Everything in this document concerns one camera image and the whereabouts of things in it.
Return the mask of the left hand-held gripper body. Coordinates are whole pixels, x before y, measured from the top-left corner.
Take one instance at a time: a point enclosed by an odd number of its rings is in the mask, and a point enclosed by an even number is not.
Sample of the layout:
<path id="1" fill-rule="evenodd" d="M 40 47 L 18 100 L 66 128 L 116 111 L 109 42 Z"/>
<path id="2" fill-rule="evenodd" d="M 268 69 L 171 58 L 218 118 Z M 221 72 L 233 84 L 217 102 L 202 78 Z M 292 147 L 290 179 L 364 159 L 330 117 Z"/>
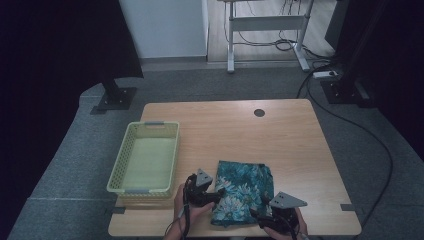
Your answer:
<path id="1" fill-rule="evenodd" d="M 203 207 L 206 204 L 206 198 L 212 196 L 208 192 L 213 178 L 202 169 L 198 169 L 195 174 L 190 175 L 184 186 L 184 202 L 196 207 Z"/>

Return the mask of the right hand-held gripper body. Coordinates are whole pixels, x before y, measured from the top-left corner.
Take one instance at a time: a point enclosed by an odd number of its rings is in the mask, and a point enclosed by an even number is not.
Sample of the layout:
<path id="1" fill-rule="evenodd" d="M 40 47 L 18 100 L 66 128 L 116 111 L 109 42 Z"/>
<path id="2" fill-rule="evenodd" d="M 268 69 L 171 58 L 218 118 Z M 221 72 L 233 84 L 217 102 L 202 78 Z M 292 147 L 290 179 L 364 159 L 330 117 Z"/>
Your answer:
<path id="1" fill-rule="evenodd" d="M 296 208 L 307 206 L 307 202 L 289 195 L 279 192 L 274 198 L 270 199 L 269 206 L 271 214 L 264 214 L 267 220 L 257 221 L 261 228 L 268 227 L 280 234 L 296 234 L 299 221 L 296 215 Z"/>

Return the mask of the teal floral shirt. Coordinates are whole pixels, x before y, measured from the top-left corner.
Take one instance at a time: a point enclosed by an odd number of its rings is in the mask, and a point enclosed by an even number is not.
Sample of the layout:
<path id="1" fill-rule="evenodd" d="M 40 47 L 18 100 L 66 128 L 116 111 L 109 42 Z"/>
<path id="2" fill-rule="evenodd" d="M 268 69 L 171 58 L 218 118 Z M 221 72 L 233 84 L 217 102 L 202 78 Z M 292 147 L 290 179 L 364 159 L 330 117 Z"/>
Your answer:
<path id="1" fill-rule="evenodd" d="M 212 211 L 211 224 L 221 227 L 255 224 L 250 210 L 265 208 L 263 198 L 274 196 L 271 170 L 262 163 L 241 163 L 220 160 L 215 191 L 224 190 Z"/>

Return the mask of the yellow-green plastic basket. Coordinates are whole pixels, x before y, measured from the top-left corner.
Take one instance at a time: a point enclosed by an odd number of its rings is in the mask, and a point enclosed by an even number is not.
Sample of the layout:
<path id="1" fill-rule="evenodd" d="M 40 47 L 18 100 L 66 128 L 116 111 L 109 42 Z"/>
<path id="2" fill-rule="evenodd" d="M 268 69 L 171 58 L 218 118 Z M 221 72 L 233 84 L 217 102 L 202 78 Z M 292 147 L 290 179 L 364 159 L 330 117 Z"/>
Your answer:
<path id="1" fill-rule="evenodd" d="M 178 122 L 131 122 L 106 189 L 120 197 L 167 199 L 179 150 Z"/>

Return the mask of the black metal stand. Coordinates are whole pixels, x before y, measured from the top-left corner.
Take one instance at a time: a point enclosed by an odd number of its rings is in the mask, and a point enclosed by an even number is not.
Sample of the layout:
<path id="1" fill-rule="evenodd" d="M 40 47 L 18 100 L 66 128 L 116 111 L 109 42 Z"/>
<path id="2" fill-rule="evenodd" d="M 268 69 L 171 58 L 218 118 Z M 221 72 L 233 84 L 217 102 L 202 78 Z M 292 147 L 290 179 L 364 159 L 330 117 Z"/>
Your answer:
<path id="1" fill-rule="evenodd" d="M 345 69 L 338 80 L 323 81 L 321 87 L 329 104 L 356 104 L 369 108 L 373 105 L 371 95 L 358 80 L 360 65 L 365 62 L 367 44 L 377 27 L 389 0 L 370 0 L 375 7 L 369 14 L 364 27 L 355 35 L 351 45 L 347 47 L 350 56 L 346 61 Z"/>
<path id="2" fill-rule="evenodd" d="M 91 115 L 105 114 L 110 110 L 128 110 L 136 94 L 135 87 L 121 88 L 115 80 L 102 83 L 104 94 L 97 106 L 90 112 Z"/>

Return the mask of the white cabinet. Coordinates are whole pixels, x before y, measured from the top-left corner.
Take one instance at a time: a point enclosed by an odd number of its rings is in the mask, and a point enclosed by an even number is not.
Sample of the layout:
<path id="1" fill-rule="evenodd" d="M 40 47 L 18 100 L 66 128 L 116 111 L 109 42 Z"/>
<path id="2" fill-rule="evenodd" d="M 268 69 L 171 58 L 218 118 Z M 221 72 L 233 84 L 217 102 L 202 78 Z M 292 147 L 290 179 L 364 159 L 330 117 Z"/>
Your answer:
<path id="1" fill-rule="evenodd" d="M 207 56 L 207 0 L 119 2 L 141 59 Z"/>

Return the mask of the dark curtain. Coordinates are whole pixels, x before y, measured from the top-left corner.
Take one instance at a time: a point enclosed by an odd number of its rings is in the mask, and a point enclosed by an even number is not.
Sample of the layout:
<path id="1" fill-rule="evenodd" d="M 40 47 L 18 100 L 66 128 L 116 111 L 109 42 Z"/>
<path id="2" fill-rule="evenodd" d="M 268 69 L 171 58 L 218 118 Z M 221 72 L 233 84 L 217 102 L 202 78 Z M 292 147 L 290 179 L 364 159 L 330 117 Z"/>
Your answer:
<path id="1" fill-rule="evenodd" d="M 347 49 L 375 7 L 370 0 L 336 0 L 325 35 L 344 72 Z M 424 0 L 389 0 L 367 44 L 358 80 L 373 105 L 424 160 Z"/>
<path id="2" fill-rule="evenodd" d="M 80 95 L 141 74 L 119 0 L 0 0 L 0 240 L 66 135 Z"/>

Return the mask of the white desk frame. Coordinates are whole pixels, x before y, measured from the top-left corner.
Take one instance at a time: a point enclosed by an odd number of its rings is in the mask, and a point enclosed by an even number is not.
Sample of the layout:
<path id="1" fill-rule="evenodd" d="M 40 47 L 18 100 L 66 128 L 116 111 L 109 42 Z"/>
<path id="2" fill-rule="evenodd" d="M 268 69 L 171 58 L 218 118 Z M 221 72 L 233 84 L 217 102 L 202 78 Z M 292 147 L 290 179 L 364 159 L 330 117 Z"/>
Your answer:
<path id="1" fill-rule="evenodd" d="M 232 74 L 235 71 L 234 55 L 234 33 L 254 32 L 254 31 L 297 31 L 299 35 L 296 41 L 290 44 L 301 69 L 304 72 L 310 70 L 310 66 L 302 52 L 303 41 L 311 17 L 315 0 L 308 0 L 306 11 L 303 15 L 278 15 L 278 16 L 236 16 L 235 4 L 237 2 L 247 2 L 252 0 L 218 0 L 229 5 L 228 28 L 227 28 L 227 72 Z"/>

